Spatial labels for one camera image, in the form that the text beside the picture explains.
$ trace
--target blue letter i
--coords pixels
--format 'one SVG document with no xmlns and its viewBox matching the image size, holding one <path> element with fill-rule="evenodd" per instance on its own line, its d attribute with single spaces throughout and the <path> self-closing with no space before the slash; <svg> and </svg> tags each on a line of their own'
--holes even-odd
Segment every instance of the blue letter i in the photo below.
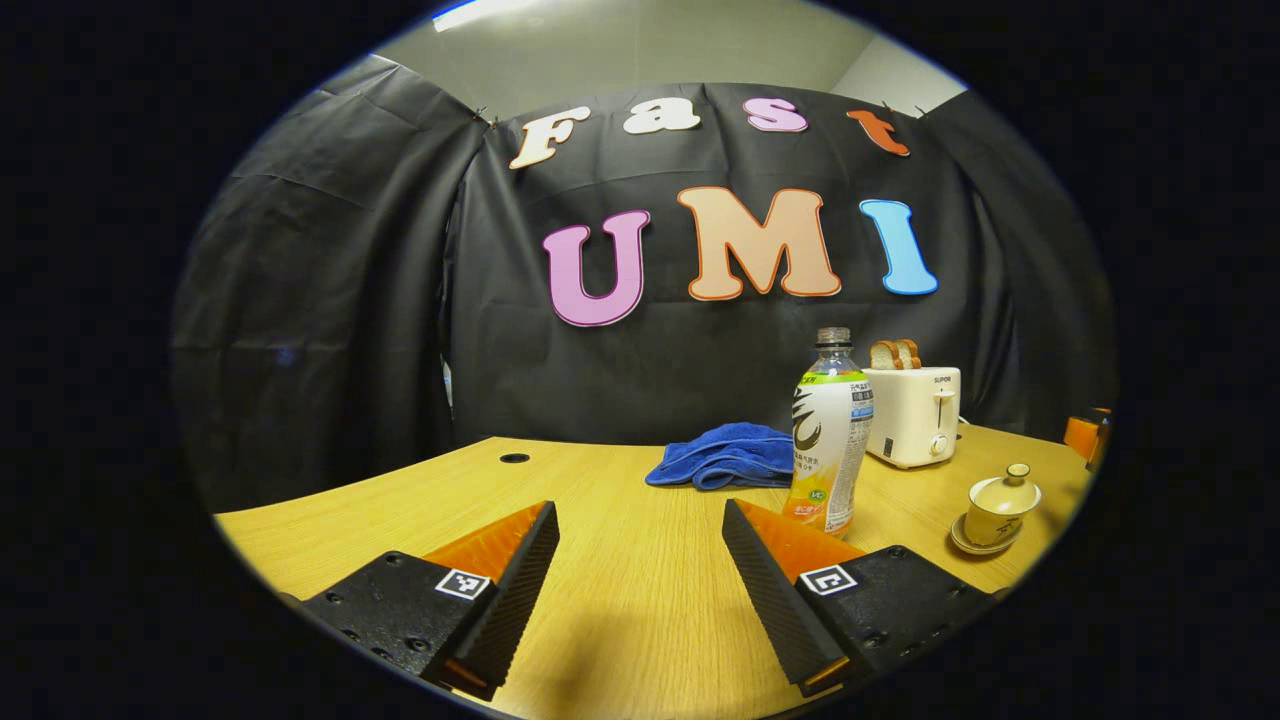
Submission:
<svg viewBox="0 0 1280 720">
<path fill-rule="evenodd" d="M 892 200 L 864 200 L 858 209 L 876 220 L 876 232 L 884 243 L 888 260 L 884 288 L 896 295 L 927 295 L 938 290 L 938 278 L 924 268 L 920 246 L 906 222 L 911 209 Z"/>
</svg>

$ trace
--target white toaster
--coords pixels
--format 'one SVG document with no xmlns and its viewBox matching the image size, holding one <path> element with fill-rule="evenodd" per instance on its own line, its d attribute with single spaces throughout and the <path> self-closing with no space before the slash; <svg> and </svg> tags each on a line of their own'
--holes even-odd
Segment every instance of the white toaster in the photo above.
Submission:
<svg viewBox="0 0 1280 720">
<path fill-rule="evenodd" d="M 960 369 L 863 369 L 876 415 L 867 452 L 899 468 L 948 460 L 956 450 Z"/>
</svg>

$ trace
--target pink letter u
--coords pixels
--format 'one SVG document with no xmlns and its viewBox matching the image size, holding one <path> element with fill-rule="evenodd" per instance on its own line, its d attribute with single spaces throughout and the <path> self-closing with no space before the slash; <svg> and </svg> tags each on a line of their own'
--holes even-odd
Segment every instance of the pink letter u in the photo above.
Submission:
<svg viewBox="0 0 1280 720">
<path fill-rule="evenodd" d="M 648 224 L 649 213 L 644 210 L 613 215 L 602 224 L 613 236 L 618 270 L 613 292 L 603 297 L 593 297 L 582 288 L 582 243 L 591 237 L 591 228 L 572 225 L 547 236 L 543 249 L 550 255 L 552 306 L 562 320 L 584 328 L 608 325 L 635 310 L 644 290 L 640 229 Z"/>
</svg>

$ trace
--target teacup lid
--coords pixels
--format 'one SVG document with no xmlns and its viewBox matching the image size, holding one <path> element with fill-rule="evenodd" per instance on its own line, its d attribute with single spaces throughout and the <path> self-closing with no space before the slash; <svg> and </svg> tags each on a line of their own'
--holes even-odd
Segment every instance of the teacup lid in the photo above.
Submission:
<svg viewBox="0 0 1280 720">
<path fill-rule="evenodd" d="M 1027 479 L 1032 469 L 1024 462 L 1014 462 L 1005 469 L 1005 477 L 992 478 L 973 498 L 973 503 L 988 512 L 1015 515 L 1039 505 L 1041 492 Z"/>
</svg>

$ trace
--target letter m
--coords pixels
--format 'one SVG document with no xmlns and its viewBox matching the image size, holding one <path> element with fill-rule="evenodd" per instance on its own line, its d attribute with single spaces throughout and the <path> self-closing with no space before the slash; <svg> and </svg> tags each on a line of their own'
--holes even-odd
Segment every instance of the letter m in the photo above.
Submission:
<svg viewBox="0 0 1280 720">
<path fill-rule="evenodd" d="M 787 274 L 782 290 L 800 296 L 840 292 L 840 278 L 831 272 L 822 238 L 822 197 L 817 192 L 780 190 L 764 224 L 724 187 L 691 187 L 676 200 L 692 210 L 698 229 L 699 272 L 689 284 L 689 295 L 698 300 L 730 300 L 742 293 L 742 281 L 730 273 L 730 252 L 760 295 L 773 287 L 783 252 Z"/>
</svg>

